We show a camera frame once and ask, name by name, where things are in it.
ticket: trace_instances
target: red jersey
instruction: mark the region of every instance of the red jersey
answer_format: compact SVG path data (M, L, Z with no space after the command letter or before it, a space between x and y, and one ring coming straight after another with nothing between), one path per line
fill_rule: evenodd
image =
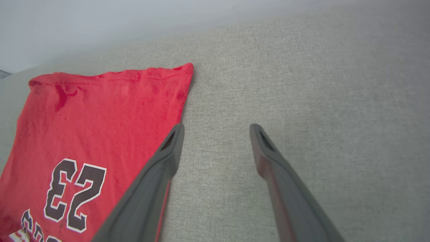
M180 122L192 74L188 63L32 79L0 178L0 240L90 241Z

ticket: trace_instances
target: gray table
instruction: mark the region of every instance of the gray table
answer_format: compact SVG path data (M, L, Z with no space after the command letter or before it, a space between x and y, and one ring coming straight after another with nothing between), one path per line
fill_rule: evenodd
M71 57L0 81L0 161L40 74L195 75L161 240L277 241L259 123L348 241L430 241L430 3L357 1Z

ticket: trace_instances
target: red shirt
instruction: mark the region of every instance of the red shirt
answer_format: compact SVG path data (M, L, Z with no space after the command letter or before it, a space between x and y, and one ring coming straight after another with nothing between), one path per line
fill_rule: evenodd
M32 79L0 178L0 240L24 227L33 241L90 241L180 122L192 74L188 63Z

